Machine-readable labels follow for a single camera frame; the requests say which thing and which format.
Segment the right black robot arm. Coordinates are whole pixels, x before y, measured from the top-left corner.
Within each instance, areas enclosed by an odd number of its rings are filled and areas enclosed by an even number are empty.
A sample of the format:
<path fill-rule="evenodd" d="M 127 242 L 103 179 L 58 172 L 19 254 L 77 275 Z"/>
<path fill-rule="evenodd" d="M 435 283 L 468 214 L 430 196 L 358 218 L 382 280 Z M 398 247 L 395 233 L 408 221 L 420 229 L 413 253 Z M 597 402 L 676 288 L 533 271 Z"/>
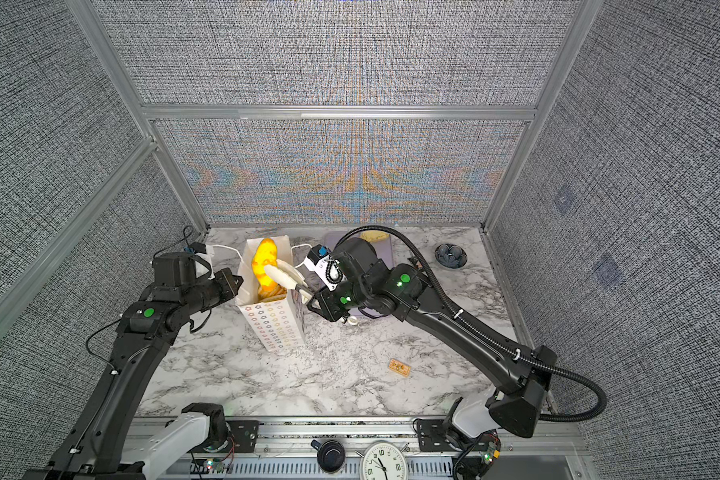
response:
<path fill-rule="evenodd" d="M 475 439 L 501 428 L 530 438 L 538 424 L 550 420 L 542 406 L 558 356 L 540 346 L 532 349 L 457 308 L 435 287 L 435 278 L 409 264 L 388 268 L 381 260 L 358 262 L 349 257 L 326 265 L 325 285 L 314 291 L 279 261 L 264 272 L 280 286 L 298 291 L 310 311 L 337 322 L 350 312 L 372 310 L 424 330 L 467 359 L 494 385 L 493 395 L 457 401 L 448 415 L 450 436 Z"/>

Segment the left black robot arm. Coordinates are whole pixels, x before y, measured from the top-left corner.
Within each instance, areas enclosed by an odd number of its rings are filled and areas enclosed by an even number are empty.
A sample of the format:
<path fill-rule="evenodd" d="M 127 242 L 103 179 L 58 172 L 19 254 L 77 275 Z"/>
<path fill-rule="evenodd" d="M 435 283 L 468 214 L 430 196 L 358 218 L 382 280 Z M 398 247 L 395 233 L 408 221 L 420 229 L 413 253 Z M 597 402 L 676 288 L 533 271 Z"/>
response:
<path fill-rule="evenodd" d="M 224 410 L 200 404 L 141 446 L 124 444 L 157 367 L 192 315 L 234 299 L 243 279 L 228 268 L 197 275 L 179 256 L 156 264 L 154 280 L 117 321 L 116 338 L 93 394 L 46 466 L 26 479 L 155 479 L 184 454 L 226 441 Z"/>

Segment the white printed paper bag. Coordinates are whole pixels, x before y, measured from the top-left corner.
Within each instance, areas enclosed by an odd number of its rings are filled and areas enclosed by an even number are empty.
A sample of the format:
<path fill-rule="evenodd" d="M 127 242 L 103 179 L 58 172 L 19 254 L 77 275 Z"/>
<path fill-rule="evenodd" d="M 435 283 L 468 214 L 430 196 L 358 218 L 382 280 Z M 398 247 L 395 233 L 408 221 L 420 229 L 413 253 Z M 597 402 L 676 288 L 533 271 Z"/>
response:
<path fill-rule="evenodd" d="M 293 248 L 287 235 L 215 229 L 208 237 L 208 243 L 213 265 L 219 269 L 228 267 L 243 278 L 234 303 L 245 322 L 266 350 L 284 353 L 306 345 L 304 306 L 297 291 L 286 290 L 276 282 L 272 284 L 271 292 L 261 290 L 253 263 L 260 244 L 266 239 L 276 246 L 277 260 L 284 260 L 295 267 Z"/>

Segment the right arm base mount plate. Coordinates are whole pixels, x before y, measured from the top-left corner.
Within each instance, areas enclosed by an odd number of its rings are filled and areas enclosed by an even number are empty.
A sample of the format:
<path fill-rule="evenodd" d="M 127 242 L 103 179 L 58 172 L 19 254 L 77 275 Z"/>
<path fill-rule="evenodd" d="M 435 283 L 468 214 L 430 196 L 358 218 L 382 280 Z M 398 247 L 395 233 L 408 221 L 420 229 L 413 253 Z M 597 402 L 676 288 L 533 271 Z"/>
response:
<path fill-rule="evenodd" d="M 424 453 L 455 452 L 447 438 L 444 418 L 416 418 L 412 422 L 419 450 Z"/>

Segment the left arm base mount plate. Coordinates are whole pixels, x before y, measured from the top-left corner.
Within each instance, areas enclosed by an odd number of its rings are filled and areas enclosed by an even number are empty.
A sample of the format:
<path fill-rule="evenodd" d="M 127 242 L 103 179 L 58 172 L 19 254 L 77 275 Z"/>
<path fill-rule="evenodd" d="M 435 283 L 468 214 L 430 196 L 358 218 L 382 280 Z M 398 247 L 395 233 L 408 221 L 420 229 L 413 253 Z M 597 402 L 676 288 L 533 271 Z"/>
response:
<path fill-rule="evenodd" d="M 253 453 L 256 447 L 260 422 L 258 420 L 227 420 L 227 439 L 215 446 L 197 446 L 191 450 L 194 454 L 221 456 L 235 453 Z"/>

